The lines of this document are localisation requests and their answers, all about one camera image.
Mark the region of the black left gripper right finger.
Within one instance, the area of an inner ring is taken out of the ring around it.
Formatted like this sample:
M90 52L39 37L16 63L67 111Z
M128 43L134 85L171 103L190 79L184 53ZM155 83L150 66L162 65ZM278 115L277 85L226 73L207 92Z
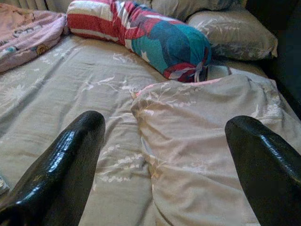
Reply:
M301 224L301 156L250 116L236 116L225 134L244 194L262 226Z

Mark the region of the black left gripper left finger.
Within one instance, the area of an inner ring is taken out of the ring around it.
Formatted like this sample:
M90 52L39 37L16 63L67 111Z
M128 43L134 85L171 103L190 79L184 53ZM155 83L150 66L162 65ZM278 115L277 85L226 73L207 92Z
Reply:
M3 226L77 226L103 145L105 119L86 111L63 130L0 204Z

